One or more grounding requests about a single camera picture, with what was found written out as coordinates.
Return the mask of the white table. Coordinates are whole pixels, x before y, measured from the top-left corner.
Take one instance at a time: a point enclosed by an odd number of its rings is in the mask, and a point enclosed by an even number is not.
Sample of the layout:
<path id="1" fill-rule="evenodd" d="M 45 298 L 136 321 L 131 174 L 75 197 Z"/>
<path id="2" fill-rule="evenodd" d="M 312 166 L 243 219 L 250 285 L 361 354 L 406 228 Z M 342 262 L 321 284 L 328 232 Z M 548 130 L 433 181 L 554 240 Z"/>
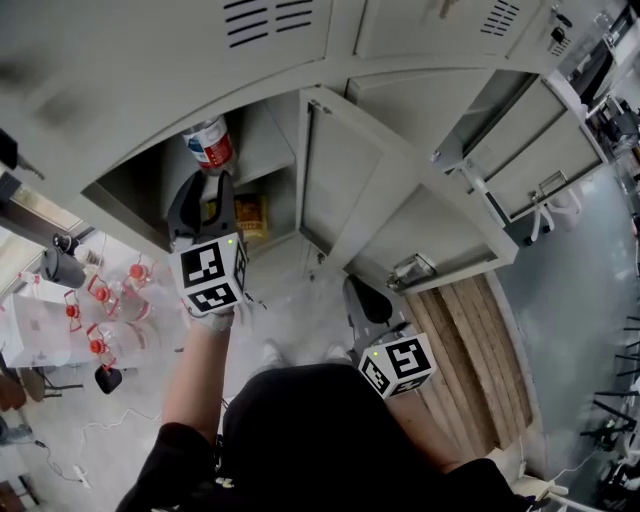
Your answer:
<path id="1" fill-rule="evenodd" d="M 71 342 L 65 306 L 9 296 L 0 306 L 0 354 L 10 368 L 67 364 Z"/>

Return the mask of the brown chair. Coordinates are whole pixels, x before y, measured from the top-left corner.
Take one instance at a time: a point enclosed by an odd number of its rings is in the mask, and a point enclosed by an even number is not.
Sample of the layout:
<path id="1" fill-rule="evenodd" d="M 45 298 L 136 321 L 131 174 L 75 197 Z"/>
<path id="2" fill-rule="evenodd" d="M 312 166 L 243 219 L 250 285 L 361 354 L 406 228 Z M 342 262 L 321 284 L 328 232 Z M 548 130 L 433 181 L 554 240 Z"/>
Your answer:
<path id="1" fill-rule="evenodd" d="M 12 369 L 0 362 L 0 375 L 17 384 L 34 402 L 61 398 L 64 391 L 83 390 L 83 384 L 54 385 L 41 368 Z"/>

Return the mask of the yellow snack packet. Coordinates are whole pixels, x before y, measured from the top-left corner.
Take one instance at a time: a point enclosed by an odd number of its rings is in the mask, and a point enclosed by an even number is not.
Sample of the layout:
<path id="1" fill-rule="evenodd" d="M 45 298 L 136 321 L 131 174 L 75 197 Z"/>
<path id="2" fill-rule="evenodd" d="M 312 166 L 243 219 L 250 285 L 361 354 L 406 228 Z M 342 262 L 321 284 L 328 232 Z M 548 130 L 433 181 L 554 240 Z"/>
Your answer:
<path id="1" fill-rule="evenodd" d="M 266 238 L 267 200 L 262 194 L 244 194 L 234 200 L 236 223 L 245 238 Z"/>

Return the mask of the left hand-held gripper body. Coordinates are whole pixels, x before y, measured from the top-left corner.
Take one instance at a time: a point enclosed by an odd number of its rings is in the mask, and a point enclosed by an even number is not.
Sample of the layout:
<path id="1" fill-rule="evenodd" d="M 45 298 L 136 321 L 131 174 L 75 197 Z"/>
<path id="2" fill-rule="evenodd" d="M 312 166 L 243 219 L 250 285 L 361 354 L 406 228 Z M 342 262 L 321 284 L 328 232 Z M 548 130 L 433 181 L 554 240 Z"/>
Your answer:
<path id="1" fill-rule="evenodd" d="M 245 301 L 248 257 L 235 223 L 218 221 L 199 234 L 177 234 L 168 262 L 177 293 L 192 316 L 220 314 Z"/>

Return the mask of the clear water bottle red cap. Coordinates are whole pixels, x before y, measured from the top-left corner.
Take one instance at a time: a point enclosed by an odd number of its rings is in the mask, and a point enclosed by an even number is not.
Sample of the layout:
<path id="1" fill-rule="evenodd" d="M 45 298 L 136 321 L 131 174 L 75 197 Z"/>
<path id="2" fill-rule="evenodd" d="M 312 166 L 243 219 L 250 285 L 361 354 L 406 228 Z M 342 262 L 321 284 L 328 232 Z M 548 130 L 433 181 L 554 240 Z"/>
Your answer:
<path id="1" fill-rule="evenodd" d="M 223 115 L 188 128 L 182 132 L 182 138 L 204 174 L 235 174 L 237 155 Z"/>

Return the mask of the black metal rack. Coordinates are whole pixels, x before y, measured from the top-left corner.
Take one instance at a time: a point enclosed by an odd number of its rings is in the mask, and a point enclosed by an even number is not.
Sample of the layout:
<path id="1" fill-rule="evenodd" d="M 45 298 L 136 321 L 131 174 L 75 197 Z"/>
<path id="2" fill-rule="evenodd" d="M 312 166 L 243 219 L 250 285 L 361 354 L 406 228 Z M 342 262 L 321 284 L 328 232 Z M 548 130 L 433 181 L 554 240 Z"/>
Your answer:
<path id="1" fill-rule="evenodd" d="M 596 391 L 591 410 L 597 422 L 580 432 L 602 450 L 621 450 L 624 457 L 640 442 L 640 297 L 637 311 L 627 315 L 622 332 L 629 335 L 614 354 L 611 389 Z"/>

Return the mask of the grey metal locker cabinet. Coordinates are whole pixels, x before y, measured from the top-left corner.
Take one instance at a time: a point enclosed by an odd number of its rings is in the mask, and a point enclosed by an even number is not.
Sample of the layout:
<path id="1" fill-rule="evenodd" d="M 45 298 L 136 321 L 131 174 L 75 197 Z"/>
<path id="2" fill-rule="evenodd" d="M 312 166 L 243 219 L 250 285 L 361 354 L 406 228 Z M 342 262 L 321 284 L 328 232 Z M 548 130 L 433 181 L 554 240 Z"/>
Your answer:
<path id="1" fill-rule="evenodd" d="M 573 23 L 549 51 L 551 7 Z M 153 257 L 223 115 L 274 245 L 408 293 L 512 263 L 509 222 L 604 161 L 557 71 L 575 0 L 0 0 L 0 128 L 48 199 Z"/>

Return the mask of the wooden slat pallet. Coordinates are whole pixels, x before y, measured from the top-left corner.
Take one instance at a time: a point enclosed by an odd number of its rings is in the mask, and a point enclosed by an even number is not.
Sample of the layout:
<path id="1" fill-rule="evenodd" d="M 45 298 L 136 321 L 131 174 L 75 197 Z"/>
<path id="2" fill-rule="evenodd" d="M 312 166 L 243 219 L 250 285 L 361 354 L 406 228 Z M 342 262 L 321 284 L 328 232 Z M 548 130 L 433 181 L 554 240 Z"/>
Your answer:
<path id="1" fill-rule="evenodd" d="M 525 373 L 486 275 L 404 297 L 437 363 L 418 393 L 465 457 L 506 449 L 534 420 Z"/>

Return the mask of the black framed window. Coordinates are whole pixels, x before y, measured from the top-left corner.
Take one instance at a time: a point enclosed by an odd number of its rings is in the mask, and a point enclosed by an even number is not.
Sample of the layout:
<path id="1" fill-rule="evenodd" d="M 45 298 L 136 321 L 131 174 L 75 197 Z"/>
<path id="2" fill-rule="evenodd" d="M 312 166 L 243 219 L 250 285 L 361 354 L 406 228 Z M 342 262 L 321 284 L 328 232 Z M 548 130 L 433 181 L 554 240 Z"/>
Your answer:
<path id="1" fill-rule="evenodd" d="M 22 184 L 0 166 L 0 291 L 23 270 L 36 268 L 53 236 L 83 238 L 88 223 Z"/>

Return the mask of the person's left white shoe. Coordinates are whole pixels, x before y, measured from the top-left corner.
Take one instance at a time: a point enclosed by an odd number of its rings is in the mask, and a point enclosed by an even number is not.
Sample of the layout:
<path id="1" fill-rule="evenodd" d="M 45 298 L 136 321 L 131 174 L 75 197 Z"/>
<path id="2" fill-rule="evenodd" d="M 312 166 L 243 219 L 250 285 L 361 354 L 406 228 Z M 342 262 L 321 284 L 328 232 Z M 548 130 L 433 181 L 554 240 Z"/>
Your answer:
<path id="1" fill-rule="evenodd" d="M 263 366 L 267 368 L 281 368 L 285 365 L 282 353 L 277 343 L 267 339 L 263 345 Z"/>

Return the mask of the person's right forearm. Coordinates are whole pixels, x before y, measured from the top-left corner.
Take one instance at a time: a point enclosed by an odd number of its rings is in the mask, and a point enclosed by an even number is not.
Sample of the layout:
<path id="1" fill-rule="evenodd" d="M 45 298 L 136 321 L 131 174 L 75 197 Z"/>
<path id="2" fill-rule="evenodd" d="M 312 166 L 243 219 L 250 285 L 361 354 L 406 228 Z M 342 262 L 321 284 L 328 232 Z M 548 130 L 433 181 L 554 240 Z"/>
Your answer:
<path id="1" fill-rule="evenodd" d="M 386 407 L 421 456 L 447 474 L 472 461 L 436 423 L 417 391 L 388 398 Z"/>

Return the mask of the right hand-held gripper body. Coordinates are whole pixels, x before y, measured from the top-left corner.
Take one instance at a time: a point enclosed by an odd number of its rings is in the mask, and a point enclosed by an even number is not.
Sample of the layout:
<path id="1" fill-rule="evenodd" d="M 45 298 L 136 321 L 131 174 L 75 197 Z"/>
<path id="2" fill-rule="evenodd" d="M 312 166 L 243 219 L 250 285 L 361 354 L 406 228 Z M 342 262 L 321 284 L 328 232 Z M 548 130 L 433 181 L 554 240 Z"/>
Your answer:
<path id="1" fill-rule="evenodd" d="M 413 323 L 350 324 L 354 335 L 350 356 L 360 375 L 383 400 L 419 388 L 436 372 L 428 337 Z"/>

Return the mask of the black kettle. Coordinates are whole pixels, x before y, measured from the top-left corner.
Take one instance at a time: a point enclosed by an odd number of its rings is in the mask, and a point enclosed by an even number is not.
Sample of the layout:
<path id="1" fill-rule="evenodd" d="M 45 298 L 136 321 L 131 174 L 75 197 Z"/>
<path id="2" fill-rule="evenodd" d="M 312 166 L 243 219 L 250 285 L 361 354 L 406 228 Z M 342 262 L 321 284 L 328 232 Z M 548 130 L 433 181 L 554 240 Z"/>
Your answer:
<path id="1" fill-rule="evenodd" d="M 83 265 L 75 258 L 78 246 L 78 240 L 70 235 L 54 233 L 51 245 L 41 255 L 41 277 L 54 284 L 80 289 L 86 276 Z"/>

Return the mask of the group of clear water jugs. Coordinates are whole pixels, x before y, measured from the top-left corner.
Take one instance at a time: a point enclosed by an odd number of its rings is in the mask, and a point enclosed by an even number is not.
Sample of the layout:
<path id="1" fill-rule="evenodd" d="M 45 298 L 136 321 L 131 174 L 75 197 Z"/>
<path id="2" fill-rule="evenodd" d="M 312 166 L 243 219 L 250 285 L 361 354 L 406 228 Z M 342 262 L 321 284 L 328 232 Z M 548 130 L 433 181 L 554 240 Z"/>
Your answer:
<path id="1" fill-rule="evenodd" d="M 167 265 L 137 255 L 84 271 L 83 286 L 64 294 L 65 313 L 103 365 L 136 368 L 183 348 L 188 323 Z"/>

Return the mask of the black plastic stool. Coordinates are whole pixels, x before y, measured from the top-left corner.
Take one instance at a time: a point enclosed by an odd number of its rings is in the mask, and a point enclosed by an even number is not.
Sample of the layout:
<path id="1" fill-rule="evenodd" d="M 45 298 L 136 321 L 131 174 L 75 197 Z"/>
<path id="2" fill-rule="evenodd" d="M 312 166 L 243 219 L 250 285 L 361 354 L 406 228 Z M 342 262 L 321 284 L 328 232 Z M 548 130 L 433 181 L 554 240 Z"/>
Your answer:
<path id="1" fill-rule="evenodd" d="M 100 391 L 105 395 L 113 393 L 123 382 L 122 372 L 117 368 L 99 366 L 94 372 L 94 379 Z"/>

